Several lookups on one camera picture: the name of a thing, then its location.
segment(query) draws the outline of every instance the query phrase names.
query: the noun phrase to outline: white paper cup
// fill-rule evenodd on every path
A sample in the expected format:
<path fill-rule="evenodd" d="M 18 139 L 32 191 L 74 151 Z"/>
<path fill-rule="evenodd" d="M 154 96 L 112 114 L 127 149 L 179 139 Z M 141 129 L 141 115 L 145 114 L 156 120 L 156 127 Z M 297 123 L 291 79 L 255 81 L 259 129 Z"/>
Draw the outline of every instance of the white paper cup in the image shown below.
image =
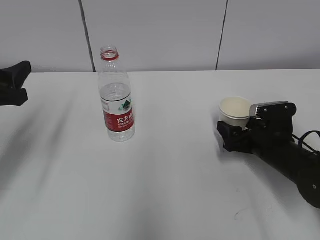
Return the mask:
<path fill-rule="evenodd" d="M 246 128 L 249 122 L 251 103 L 240 96 L 229 96 L 220 102 L 220 121 L 226 124 Z"/>

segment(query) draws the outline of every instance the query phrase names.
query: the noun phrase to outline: clear plastic bottle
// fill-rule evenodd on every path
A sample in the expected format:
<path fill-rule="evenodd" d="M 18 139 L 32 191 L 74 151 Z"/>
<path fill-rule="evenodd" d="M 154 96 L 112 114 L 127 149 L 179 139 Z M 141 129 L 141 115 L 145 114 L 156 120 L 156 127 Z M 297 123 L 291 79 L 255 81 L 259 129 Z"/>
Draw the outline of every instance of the clear plastic bottle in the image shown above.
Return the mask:
<path fill-rule="evenodd" d="M 131 87 L 115 46 L 101 48 L 98 86 L 109 137 L 116 142 L 131 139 L 136 132 Z"/>

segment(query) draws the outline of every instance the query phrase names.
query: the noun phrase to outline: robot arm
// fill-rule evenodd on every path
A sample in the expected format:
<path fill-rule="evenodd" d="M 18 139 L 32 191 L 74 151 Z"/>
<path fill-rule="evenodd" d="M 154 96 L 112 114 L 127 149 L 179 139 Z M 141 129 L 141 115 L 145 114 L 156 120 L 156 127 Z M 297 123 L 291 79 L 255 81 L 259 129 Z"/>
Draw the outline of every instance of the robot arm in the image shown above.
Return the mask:
<path fill-rule="evenodd" d="M 247 129 L 219 121 L 217 130 L 227 151 L 258 156 L 295 183 L 309 204 L 320 208 L 320 155 L 304 143 L 310 133 L 320 136 L 320 132 L 307 132 L 295 144 L 292 117 L 296 112 L 296 105 L 286 101 L 256 104 L 250 108 Z"/>
<path fill-rule="evenodd" d="M 0 69 L 0 106 L 21 106 L 28 100 L 27 91 L 22 88 L 31 73 L 29 61 Z"/>

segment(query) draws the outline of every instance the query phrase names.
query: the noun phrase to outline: white table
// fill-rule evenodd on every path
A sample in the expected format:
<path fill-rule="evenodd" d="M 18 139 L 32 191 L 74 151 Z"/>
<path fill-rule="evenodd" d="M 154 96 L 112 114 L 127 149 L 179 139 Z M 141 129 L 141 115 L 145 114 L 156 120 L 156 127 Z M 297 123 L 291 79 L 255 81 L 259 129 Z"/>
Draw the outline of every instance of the white table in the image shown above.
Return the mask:
<path fill-rule="evenodd" d="M 257 157 L 221 152 L 215 129 L 226 96 L 292 101 L 294 133 L 319 129 L 320 70 L 129 75 L 125 143 L 95 73 L 33 73 L 29 101 L 0 107 L 1 240 L 319 239 L 320 211 Z"/>

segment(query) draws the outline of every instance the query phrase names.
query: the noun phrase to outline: green logo on label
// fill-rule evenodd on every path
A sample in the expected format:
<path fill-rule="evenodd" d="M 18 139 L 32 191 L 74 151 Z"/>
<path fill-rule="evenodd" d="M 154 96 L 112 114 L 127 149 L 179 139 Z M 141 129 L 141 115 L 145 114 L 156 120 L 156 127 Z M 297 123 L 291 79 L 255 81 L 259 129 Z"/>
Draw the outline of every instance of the green logo on label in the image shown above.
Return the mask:
<path fill-rule="evenodd" d="M 128 111 L 130 109 L 132 100 L 125 100 L 124 104 L 121 104 L 121 107 L 118 108 L 119 111 Z"/>

